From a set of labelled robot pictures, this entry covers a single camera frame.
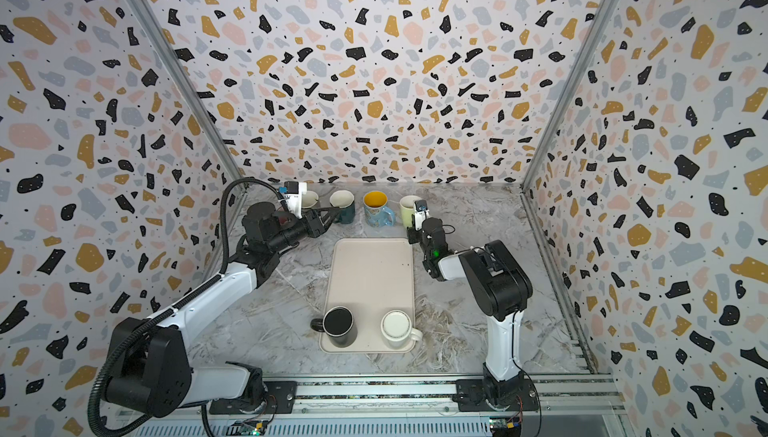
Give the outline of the blue butterfly mug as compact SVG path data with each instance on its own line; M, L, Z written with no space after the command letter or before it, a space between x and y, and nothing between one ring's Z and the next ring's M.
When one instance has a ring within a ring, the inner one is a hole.
M388 207L388 197L381 191L370 191L364 195L365 221L371 227L394 226L396 217Z

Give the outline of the metal right corner post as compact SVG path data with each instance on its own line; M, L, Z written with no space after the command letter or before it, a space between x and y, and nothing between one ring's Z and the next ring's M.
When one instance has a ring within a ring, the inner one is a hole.
M582 44L574 65L568 74L563 91L554 107L552 117L544 131L541 133L539 145L521 184L521 191L523 193L526 193L534 187L536 174L544 165L548 147L555 141L556 131L565 118L583 75L587 72L587 68L590 65L591 59L602 36L604 35L605 29L614 13L617 3L618 0L602 0L596 10L592 25L590 26L590 29L588 29L584 43Z

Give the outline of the grey mug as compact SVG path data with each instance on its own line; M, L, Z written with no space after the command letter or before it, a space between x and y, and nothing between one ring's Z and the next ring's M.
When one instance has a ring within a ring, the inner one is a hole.
M301 207L303 209L311 209L315 207L319 202L319 195L312 190L307 190L302 194Z

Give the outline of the light green mug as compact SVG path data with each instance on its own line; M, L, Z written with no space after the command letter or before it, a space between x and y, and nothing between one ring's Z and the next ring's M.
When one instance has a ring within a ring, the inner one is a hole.
M406 195L399 201L400 216L403 226L406 229L414 227L415 215L416 215L416 202L422 200L422 197L418 195Z

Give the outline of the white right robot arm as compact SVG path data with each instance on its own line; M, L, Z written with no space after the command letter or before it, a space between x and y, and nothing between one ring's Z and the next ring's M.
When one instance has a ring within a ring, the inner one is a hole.
M443 222L428 217L407 229L408 241L423 254L423 266L438 281L464 279L487 317L483 399L493 408L517 402L525 373L519 361L520 328L532 283L506 245L494 240L462 251L449 249Z

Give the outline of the metal corner post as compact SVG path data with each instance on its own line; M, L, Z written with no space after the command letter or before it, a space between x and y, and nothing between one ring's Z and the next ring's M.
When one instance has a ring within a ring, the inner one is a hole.
M172 45L165 38L160 23L152 12L147 0L126 0L131 11L142 25L146 37L152 43L160 61L168 71L184 102L188 104L205 136L219 157L224 171L230 179L241 176L239 168L229 153L223 139L211 120L209 113L180 64Z
M552 117L544 131L541 133L539 145L521 184L521 191L523 193L526 193L534 187L536 174L544 165L548 147L555 141L556 131L565 118L583 75L587 72L587 68L590 65L591 59L602 36L604 35L605 29L614 13L617 3L618 0L602 0L596 10L592 25L590 26L590 29L588 29L584 43L582 44L574 65L568 74L563 91L554 107Z

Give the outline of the white mug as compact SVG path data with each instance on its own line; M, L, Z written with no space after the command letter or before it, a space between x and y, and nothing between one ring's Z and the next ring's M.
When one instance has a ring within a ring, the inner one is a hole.
M386 313L382 317L380 329L387 345L395 350L423 339L422 331L413 326L410 316L402 310Z

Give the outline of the metal left corner post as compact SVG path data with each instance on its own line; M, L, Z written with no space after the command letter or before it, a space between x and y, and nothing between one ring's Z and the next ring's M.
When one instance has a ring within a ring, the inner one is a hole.
M188 104L205 136L219 157L224 171L230 179L241 176L239 168L229 153L223 139L211 120L209 113L180 64L172 45L165 38L160 23L152 12L147 0L126 0L131 11L142 25L146 37L152 43L160 61L168 71L184 102Z

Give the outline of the dark green mug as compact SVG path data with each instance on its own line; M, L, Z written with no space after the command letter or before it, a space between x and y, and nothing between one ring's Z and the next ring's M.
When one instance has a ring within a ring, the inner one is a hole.
M335 222L352 224L355 219L355 196L349 190L337 190L330 196L330 204L339 210Z

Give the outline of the cream plastic tray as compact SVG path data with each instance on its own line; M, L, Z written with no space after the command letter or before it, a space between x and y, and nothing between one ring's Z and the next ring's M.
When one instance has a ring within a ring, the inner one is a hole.
M357 337L347 347L338 347L326 334L319 346L328 354L397 354L416 346L408 337L393 347L381 330L391 311L401 311L415 320L413 248L405 238L343 238L333 251L325 309L342 306L352 313Z

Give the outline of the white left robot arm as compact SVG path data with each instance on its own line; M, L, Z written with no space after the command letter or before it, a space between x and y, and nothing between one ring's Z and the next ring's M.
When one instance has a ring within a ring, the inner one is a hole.
M99 421L103 402L137 411L144 420L220 399L254 407L265 402L261 369L235 362L194 368L188 351L225 310L267 282L285 253L304 238L325 234L340 212L320 207L295 216L271 202L251 205L224 272L165 309L145 319L127 318L114 329L89 398L90 419Z

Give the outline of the black mug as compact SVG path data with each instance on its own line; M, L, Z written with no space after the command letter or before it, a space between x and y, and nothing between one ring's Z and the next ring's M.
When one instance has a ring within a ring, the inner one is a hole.
M357 338L358 331L352 312L344 306L328 310L322 318L314 318L310 328L327 335L339 348L349 347Z

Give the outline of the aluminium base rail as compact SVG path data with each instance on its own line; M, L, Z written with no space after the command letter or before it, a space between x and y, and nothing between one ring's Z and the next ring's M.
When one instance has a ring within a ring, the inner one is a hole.
M254 410L213 404L216 436L630 436L611 377L539 374L517 402L482 402L470 375L277 377Z

